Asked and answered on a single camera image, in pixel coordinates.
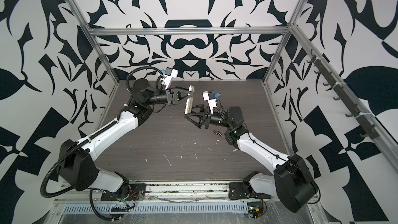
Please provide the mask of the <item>white remote control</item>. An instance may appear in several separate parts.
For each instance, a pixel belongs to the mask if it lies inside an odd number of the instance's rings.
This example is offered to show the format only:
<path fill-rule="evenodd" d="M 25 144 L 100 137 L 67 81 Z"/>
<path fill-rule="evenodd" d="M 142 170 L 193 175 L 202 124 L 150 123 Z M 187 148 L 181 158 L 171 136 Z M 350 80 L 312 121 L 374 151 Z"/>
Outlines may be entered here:
<path fill-rule="evenodd" d="M 189 98 L 186 101 L 186 106 L 184 110 L 184 114 L 190 114 L 192 111 L 192 104 L 193 104 L 193 93 L 189 95 Z"/>

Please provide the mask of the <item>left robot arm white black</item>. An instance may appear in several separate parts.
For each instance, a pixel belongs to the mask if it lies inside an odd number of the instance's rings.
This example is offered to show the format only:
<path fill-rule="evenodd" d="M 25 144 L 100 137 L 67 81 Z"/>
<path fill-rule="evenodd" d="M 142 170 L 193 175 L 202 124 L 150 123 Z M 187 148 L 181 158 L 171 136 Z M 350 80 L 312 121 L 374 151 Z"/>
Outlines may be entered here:
<path fill-rule="evenodd" d="M 153 114 L 154 105 L 189 104 L 194 87 L 166 87 L 161 90 L 151 86 L 146 79 L 138 79 L 129 92 L 129 101 L 114 120 L 76 142 L 66 141 L 61 146 L 61 162 L 56 166 L 56 172 L 72 189 L 105 190 L 124 197 L 129 186 L 127 178 L 98 168 L 95 160 L 125 134 L 145 123 Z"/>

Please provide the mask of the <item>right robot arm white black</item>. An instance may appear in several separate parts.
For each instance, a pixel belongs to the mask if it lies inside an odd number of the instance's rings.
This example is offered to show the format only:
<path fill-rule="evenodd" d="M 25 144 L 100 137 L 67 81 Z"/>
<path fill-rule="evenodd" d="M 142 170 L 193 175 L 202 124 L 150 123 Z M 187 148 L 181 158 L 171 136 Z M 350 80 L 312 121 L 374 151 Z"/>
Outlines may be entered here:
<path fill-rule="evenodd" d="M 217 112 L 206 110 L 201 104 L 187 107 L 184 117 L 198 128 L 208 128 L 211 124 L 225 127 L 224 137 L 231 146 L 250 155 L 271 172 L 270 176 L 254 173 L 247 177 L 256 194 L 277 197 L 293 213 L 311 204 L 314 196 L 321 196 L 304 159 L 297 154 L 289 156 L 277 151 L 257 139 L 246 126 L 240 107 Z"/>

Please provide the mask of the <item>small circuit board right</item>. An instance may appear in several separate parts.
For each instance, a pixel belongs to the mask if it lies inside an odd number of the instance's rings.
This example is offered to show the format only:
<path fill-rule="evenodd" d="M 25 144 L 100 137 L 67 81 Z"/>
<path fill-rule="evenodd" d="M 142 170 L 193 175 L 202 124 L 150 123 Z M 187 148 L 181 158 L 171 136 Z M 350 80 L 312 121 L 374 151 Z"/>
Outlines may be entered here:
<path fill-rule="evenodd" d="M 248 216 L 252 219 L 257 219 L 264 214 L 264 205 L 249 205 Z"/>

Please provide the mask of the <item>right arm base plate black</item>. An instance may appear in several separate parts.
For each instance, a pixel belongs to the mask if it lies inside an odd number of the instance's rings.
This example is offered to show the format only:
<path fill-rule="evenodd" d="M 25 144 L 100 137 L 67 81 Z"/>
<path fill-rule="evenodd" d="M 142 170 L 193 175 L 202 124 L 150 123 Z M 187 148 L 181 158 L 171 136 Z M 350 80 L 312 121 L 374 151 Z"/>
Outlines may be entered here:
<path fill-rule="evenodd" d="M 243 200 L 243 199 L 270 199 L 271 196 L 267 194 L 259 194 L 254 192 L 248 183 L 229 183 L 229 194 L 230 200 Z"/>

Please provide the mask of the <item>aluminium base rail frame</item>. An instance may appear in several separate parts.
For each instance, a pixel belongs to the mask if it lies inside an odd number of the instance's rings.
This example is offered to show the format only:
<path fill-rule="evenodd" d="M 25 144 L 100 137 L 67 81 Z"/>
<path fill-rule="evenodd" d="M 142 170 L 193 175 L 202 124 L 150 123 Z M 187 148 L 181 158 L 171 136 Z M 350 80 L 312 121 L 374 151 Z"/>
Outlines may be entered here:
<path fill-rule="evenodd" d="M 240 183 L 242 180 L 208 180 L 208 181 L 131 181 L 130 183 L 145 183 L 146 193 L 143 198 L 135 201 L 154 202 L 200 202 L 200 201 L 233 201 L 228 198 L 229 183 Z M 279 201 L 276 193 L 262 193 Z M 243 199 L 237 201 L 256 201 Z"/>

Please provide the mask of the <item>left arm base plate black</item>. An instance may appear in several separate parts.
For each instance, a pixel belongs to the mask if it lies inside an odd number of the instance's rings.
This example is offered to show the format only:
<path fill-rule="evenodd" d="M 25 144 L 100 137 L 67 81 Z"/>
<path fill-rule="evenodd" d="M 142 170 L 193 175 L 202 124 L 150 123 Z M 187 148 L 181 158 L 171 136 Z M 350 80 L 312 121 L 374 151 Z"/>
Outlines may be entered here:
<path fill-rule="evenodd" d="M 145 196 L 146 186 L 145 183 L 133 183 L 128 186 L 122 185 L 121 189 L 115 193 L 104 191 L 101 196 L 101 201 L 118 201 L 120 199 L 135 201 Z"/>

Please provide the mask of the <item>horizontal aluminium frame bar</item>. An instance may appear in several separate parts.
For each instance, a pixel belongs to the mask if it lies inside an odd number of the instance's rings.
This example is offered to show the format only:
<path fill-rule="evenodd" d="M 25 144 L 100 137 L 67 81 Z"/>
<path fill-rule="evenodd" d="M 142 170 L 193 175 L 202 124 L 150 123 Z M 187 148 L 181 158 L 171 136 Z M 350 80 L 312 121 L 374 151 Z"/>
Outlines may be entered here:
<path fill-rule="evenodd" d="M 286 34 L 287 27 L 212 27 L 212 28 L 88 28 L 92 36 L 107 35 L 195 35 L 195 34 Z"/>

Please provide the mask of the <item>grey wall hook rack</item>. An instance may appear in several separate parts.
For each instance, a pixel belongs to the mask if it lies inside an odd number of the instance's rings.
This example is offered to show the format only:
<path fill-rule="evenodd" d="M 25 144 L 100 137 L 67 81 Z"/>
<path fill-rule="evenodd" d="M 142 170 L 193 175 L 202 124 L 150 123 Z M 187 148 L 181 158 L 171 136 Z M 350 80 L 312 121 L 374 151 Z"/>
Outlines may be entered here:
<path fill-rule="evenodd" d="M 336 93 L 337 97 L 334 97 L 333 99 L 335 101 L 342 101 L 348 109 L 349 114 L 345 114 L 345 116 L 347 118 L 354 118 L 362 127 L 364 134 L 360 134 L 360 136 L 362 138 L 370 138 L 372 140 L 380 137 L 380 134 L 376 129 L 376 124 L 371 120 L 371 113 L 366 111 L 363 106 L 360 106 L 359 100 L 354 96 L 354 93 L 348 85 L 343 82 L 326 58 L 317 57 L 313 53 L 313 50 L 311 50 L 311 58 L 307 63 L 314 64 L 318 69 L 315 73 L 321 74 L 326 80 L 326 83 L 323 85 L 331 88 Z"/>

